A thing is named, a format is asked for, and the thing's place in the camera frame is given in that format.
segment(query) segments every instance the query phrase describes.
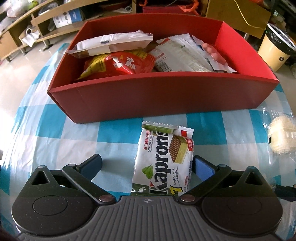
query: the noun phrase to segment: packaged bread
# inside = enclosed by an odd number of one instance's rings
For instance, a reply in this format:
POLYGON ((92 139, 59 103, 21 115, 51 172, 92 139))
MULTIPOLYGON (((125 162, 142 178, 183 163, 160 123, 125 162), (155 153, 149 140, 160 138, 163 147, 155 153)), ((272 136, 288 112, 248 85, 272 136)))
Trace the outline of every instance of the packaged bread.
POLYGON ((292 117, 280 115, 269 124, 269 145, 278 154, 296 151, 296 121, 292 117))
POLYGON ((189 189, 193 129, 143 121, 131 195, 182 195, 189 189))

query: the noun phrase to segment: table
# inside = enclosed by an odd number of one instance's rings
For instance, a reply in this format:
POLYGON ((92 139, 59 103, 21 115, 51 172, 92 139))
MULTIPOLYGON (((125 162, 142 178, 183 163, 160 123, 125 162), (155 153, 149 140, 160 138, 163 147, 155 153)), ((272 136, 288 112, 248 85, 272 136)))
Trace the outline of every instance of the table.
MULTIPOLYGON (((80 164, 98 153, 103 159, 103 167, 92 181, 117 198, 129 195, 143 120, 193 128, 194 154, 214 165, 227 164, 233 170, 256 166, 266 179, 274 178, 277 184, 291 186, 296 183, 294 161, 277 161, 269 165, 267 134, 261 118, 263 110, 292 114, 280 85, 252 110, 75 124, 46 93, 67 47, 68 44, 62 45, 41 69, 15 116, 11 142, 0 172, 0 216, 3 227, 9 232, 16 232, 11 206, 39 165, 61 169, 69 163, 80 164)), ((191 187, 198 183, 197 176, 192 175, 191 187)), ((281 200, 281 203, 284 216, 277 234, 286 239, 295 231, 296 202, 281 200)))

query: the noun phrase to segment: screw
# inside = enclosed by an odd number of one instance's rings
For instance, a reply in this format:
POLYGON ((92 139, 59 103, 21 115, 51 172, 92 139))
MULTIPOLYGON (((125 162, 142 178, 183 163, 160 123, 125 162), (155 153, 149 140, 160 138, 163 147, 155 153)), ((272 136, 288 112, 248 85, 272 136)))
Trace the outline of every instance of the screw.
POLYGON ((114 197, 110 194, 102 195, 99 197, 99 200, 101 202, 112 202, 114 200, 114 197))
POLYGON ((193 202, 195 200, 195 197, 190 194, 182 195, 180 198, 183 202, 193 202))

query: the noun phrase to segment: snack package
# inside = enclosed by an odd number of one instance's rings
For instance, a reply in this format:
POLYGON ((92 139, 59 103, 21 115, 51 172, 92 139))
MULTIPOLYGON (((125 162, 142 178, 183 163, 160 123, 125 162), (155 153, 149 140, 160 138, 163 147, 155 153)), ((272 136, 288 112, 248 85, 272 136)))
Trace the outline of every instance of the snack package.
POLYGON ((133 33, 109 34, 80 41, 67 53, 76 58, 86 58, 104 53, 144 49, 152 40, 152 34, 146 34, 141 30, 133 33))
POLYGON ((163 40, 150 52, 155 58, 155 68, 160 72, 201 71, 212 72, 201 59, 196 58, 194 51, 184 44, 169 38, 163 40))
POLYGON ((76 81, 149 73, 154 67, 154 62, 155 57, 141 50, 101 54, 85 62, 85 70, 76 81))
POLYGON ((225 73, 234 73, 234 72, 236 72, 233 68, 229 67, 227 63, 223 65, 223 64, 217 62, 216 60, 214 60, 212 58, 212 56, 209 53, 207 53, 207 51, 205 51, 203 49, 203 47, 202 47, 203 44, 204 44, 203 41, 201 41, 200 39, 196 38, 193 35, 192 35, 192 38, 194 39, 195 43, 199 47, 200 54, 203 55, 204 58, 206 58, 209 61, 209 63, 211 64, 211 66, 212 66, 212 68, 213 68, 213 70, 215 72, 225 72, 225 73))
POLYGON ((182 195, 189 189, 193 129, 143 121, 131 195, 182 195))
POLYGON ((284 162, 281 168, 295 169, 296 161, 296 119, 290 115, 263 109, 263 125, 267 131, 269 165, 284 162))
MULTIPOLYGON (((196 59, 200 64, 205 66, 211 72, 236 72, 234 69, 230 68, 227 63, 223 65, 214 60, 213 57, 203 49, 202 45, 204 44, 204 42, 199 40, 195 36, 191 37, 190 34, 181 34, 168 37, 168 39, 181 44, 182 48, 185 47, 186 49, 188 49, 194 59, 196 59)), ((164 40, 165 39, 157 40, 157 43, 161 44, 164 40)))

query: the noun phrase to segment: red snack bag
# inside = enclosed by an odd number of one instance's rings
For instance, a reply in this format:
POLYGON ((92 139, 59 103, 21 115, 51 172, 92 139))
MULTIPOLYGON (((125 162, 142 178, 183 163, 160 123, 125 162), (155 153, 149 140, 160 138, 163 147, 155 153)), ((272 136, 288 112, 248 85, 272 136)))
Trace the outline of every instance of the red snack bag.
POLYGON ((141 50, 101 54, 84 64, 84 71, 76 80, 93 80, 122 74, 149 73, 155 57, 141 50))

